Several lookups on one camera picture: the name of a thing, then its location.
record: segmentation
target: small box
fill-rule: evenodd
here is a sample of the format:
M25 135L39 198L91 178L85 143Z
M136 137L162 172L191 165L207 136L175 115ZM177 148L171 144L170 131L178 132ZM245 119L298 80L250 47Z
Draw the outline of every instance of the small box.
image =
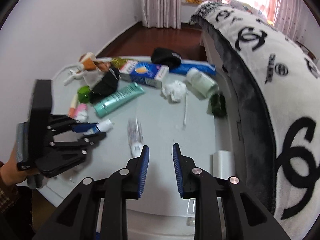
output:
M122 80L133 81L159 89L162 88L162 81L168 72L168 66L149 64L135 60L129 60L119 69L119 75Z

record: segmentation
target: sleeve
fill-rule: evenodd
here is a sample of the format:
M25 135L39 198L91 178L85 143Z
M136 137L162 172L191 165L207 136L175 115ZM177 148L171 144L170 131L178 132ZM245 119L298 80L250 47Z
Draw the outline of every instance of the sleeve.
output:
M18 200L19 193L17 187L14 186L6 186L1 179L0 174L0 212L6 212L10 207L14 205L14 203Z

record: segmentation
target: teal tube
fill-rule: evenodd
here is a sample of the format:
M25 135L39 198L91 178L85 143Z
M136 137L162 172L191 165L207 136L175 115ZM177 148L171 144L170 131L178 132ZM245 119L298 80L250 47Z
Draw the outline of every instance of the teal tube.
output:
M126 86L101 100L94 106L94 109L96 110L97 116L102 118L142 94L144 94L143 88L137 83L131 83L129 86Z

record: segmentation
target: wooden floor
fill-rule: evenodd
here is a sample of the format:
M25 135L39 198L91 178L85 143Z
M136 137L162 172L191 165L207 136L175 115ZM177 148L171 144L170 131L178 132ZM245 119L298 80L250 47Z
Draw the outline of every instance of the wooden floor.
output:
M184 59L207 61L204 47L199 45L201 31L192 28L157 29L138 25L120 41L104 49L98 57L151 56L157 47L172 49Z

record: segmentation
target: white tissue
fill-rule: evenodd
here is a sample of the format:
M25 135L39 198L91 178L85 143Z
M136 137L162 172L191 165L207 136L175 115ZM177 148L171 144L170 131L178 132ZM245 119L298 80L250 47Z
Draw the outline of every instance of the white tissue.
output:
M187 86L185 83L175 80L173 83L162 86L162 94L165 98L171 96L172 102L179 103L187 93Z

